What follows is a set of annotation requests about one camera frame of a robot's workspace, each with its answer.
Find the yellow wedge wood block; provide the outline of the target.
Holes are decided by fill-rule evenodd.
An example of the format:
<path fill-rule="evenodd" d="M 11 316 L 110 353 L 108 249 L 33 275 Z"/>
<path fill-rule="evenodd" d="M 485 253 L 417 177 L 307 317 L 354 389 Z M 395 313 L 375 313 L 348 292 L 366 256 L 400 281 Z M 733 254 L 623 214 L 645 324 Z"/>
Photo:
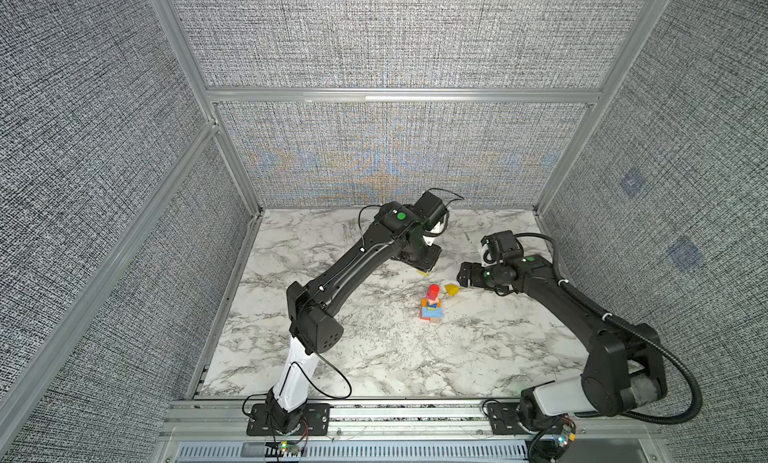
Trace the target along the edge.
<path fill-rule="evenodd" d="M 449 296 L 455 296 L 456 294 L 459 293 L 460 288 L 454 284 L 447 284 L 445 286 L 445 290 Z"/>

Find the light blue wood block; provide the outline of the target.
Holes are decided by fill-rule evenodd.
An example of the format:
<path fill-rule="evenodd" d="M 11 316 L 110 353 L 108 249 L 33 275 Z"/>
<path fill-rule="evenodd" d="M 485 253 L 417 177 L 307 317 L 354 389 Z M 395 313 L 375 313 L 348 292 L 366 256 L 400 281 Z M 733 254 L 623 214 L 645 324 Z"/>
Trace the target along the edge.
<path fill-rule="evenodd" d="M 420 318 L 424 320 L 442 319 L 443 309 L 440 307 L 422 307 Z"/>

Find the red wood cylinder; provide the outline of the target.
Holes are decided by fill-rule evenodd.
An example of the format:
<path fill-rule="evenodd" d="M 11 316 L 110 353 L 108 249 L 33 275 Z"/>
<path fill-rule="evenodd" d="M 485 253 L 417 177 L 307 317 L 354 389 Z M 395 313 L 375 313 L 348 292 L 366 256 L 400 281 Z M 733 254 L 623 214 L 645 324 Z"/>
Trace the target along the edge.
<path fill-rule="evenodd" d="M 428 301 L 437 301 L 439 299 L 440 287 L 438 285 L 431 285 L 427 291 L 426 299 Z"/>

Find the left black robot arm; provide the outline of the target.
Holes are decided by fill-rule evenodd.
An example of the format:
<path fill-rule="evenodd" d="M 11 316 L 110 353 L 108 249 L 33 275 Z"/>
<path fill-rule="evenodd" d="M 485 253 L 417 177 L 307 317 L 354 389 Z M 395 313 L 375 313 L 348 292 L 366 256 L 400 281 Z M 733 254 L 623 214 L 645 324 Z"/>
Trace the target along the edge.
<path fill-rule="evenodd" d="M 389 260 L 430 272 L 441 253 L 434 239 L 448 218 L 447 205 L 430 191 L 414 204 L 380 205 L 358 242 L 328 270 L 287 288 L 290 344 L 282 373 L 266 395 L 268 427 L 289 434 L 299 425 L 321 355 L 343 335 L 335 316 L 352 293 Z"/>

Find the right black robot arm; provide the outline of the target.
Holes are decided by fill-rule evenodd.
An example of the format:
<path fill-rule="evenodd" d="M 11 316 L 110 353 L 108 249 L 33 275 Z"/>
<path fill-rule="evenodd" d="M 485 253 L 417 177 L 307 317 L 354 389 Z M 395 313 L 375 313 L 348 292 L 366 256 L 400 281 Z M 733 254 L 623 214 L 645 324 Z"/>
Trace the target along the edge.
<path fill-rule="evenodd" d="M 663 357 L 646 342 L 657 343 L 658 333 L 646 324 L 623 330 L 579 303 L 545 257 L 515 257 L 489 266 L 464 262 L 457 280 L 462 287 L 481 288 L 499 296 L 522 293 L 536 300 L 588 353 L 579 376 L 521 392 L 517 414 L 526 429 L 541 430 L 566 414 L 593 412 L 613 417 L 666 396 Z"/>

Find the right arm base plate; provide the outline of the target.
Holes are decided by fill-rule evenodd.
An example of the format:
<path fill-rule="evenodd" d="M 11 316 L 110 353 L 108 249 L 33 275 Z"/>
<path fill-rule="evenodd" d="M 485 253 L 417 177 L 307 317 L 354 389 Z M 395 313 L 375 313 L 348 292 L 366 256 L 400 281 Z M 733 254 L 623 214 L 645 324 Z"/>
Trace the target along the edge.
<path fill-rule="evenodd" d="M 534 436 L 543 428 L 546 434 L 559 433 L 567 423 L 564 417 L 545 417 L 542 422 L 526 426 L 517 412 L 517 402 L 502 402 L 487 399 L 480 404 L 480 411 L 487 419 L 494 436 Z"/>

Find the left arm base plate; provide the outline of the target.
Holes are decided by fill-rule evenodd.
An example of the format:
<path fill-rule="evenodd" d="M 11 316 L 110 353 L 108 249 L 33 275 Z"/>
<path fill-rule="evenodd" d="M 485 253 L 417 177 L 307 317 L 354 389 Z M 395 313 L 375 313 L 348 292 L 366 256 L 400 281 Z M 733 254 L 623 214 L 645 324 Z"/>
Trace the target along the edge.
<path fill-rule="evenodd" d="M 305 403 L 286 412 L 277 403 L 253 404 L 248 410 L 247 436 L 326 436 L 330 423 L 329 404 Z"/>

